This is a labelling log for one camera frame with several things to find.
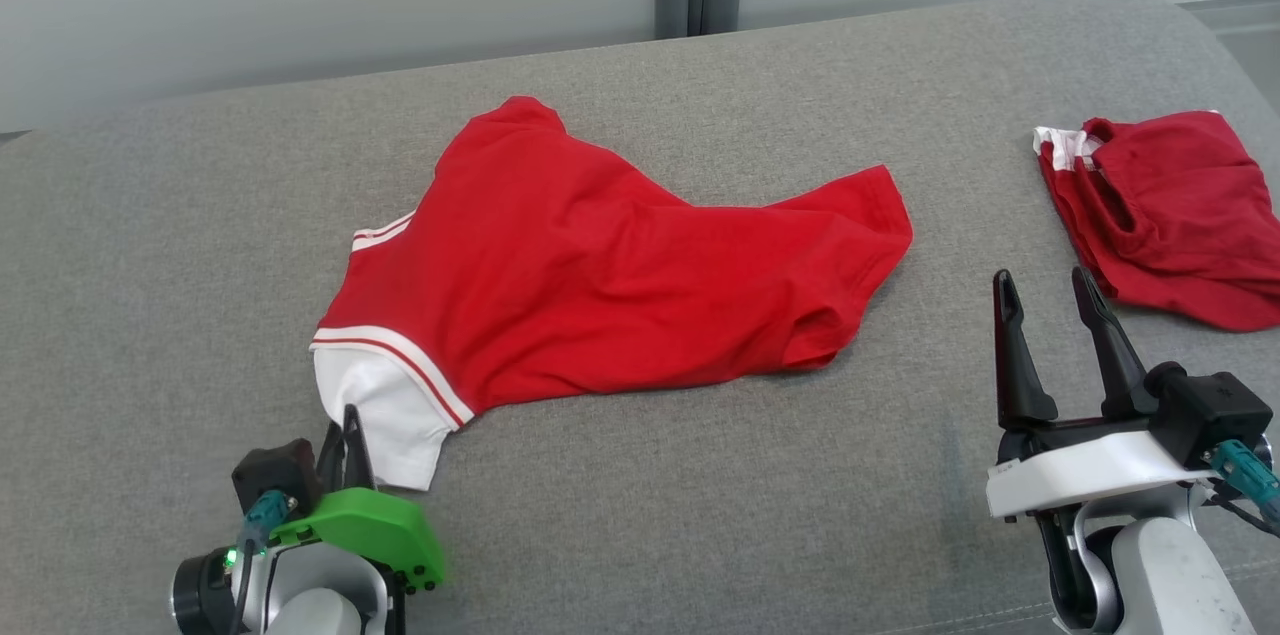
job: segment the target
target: gray fabric surface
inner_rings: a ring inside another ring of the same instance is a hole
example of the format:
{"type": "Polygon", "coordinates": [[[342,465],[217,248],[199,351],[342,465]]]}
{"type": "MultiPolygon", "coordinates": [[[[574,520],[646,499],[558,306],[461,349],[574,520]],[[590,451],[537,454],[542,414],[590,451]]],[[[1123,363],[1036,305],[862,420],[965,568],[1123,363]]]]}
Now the gray fabric surface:
{"type": "MultiPolygon", "coordinates": [[[[888,164],[916,238],[828,369],[499,408],[425,504],[453,580],[413,632],[1050,634],[1029,524],[987,517],[992,271],[1064,416],[1101,397],[1033,125],[1224,111],[1275,186],[1280,120],[1192,15],[1036,0],[156,102],[0,154],[4,632],[168,632],[252,447],[319,442],[306,344],[352,230],[410,210],[467,117],[534,93],[701,205],[888,164]]],[[[1123,311],[1148,364],[1280,406],[1280,332],[1123,311]]],[[[1202,530],[1260,631],[1280,543],[1202,530]]]]}

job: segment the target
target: gray floor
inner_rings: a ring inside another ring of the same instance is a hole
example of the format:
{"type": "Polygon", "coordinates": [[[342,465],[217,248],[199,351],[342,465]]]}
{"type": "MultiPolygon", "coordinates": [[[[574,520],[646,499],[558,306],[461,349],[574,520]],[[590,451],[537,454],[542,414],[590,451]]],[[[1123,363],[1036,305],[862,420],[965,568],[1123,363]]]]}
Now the gray floor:
{"type": "MultiPolygon", "coordinates": [[[[1210,26],[1280,111],[1280,0],[1219,0],[1184,8],[1210,26]]],[[[20,134],[0,133],[0,147],[20,134]]]]}

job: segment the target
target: red stripe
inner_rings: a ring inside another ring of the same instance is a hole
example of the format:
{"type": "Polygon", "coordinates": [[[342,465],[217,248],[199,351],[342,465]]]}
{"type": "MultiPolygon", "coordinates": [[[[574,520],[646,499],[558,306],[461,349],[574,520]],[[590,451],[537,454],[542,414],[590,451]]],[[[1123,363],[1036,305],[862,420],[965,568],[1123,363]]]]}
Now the red stripe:
{"type": "Polygon", "coordinates": [[[408,219],[410,219],[411,216],[413,216],[413,214],[412,214],[412,213],[410,213],[410,214],[408,214],[408,215],[406,215],[406,216],[402,216],[402,218],[401,218],[399,220],[397,220],[397,221],[393,221],[393,223],[392,223],[390,225],[384,225],[383,228],[379,228],[379,229],[375,229],[375,230],[367,230],[367,233],[356,233],[356,234],[355,234],[355,236],[352,237],[352,239],[361,239],[361,238],[376,238],[376,237],[379,237],[379,236],[384,236],[384,234],[387,234],[387,233],[390,233],[390,230],[394,230],[396,228],[399,228],[401,225],[403,225],[403,224],[404,224],[404,221],[407,221],[407,220],[408,220],[408,219]]]}
{"type": "Polygon", "coordinates": [[[410,369],[412,369],[413,373],[417,373],[417,376],[420,376],[422,379],[422,382],[426,383],[426,387],[430,388],[431,394],[434,394],[435,399],[440,403],[442,407],[444,407],[444,412],[448,412],[449,417],[453,417],[453,421],[458,424],[458,428],[461,428],[463,425],[462,417],[458,417],[458,414],[453,412],[453,408],[449,407],[449,403],[444,402],[444,398],[440,396],[440,392],[435,389],[435,385],[431,383],[431,379],[429,376],[426,376],[426,373],[422,373],[422,370],[420,369],[420,366],[413,365],[413,361],[411,361],[410,358],[404,357],[404,353],[399,352],[397,348],[390,347],[388,343],[380,343],[378,341],[367,341],[365,338],[333,338],[333,339],[316,338],[316,339],[314,339],[311,342],[312,343],[360,343],[360,344],[374,344],[375,348],[381,348],[381,350],[384,350],[384,351],[387,351],[389,353],[393,353],[396,357],[401,358],[401,361],[403,361],[404,365],[410,366],[410,369]]]}

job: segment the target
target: folded red garment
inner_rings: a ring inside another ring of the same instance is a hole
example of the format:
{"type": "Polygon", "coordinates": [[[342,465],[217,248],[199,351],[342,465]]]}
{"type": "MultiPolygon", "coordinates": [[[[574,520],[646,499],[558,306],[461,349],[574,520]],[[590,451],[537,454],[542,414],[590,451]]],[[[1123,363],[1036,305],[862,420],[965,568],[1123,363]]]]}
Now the folded red garment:
{"type": "Polygon", "coordinates": [[[378,476],[430,483],[493,407],[822,367],[911,242],[883,166],[769,207],[694,207],[516,97],[445,149],[416,211],[356,233],[311,344],[378,476]]]}
{"type": "Polygon", "coordinates": [[[1224,117],[1093,119],[1037,140],[1071,242],[1108,297],[1225,330],[1280,325],[1280,221],[1224,117]]]}

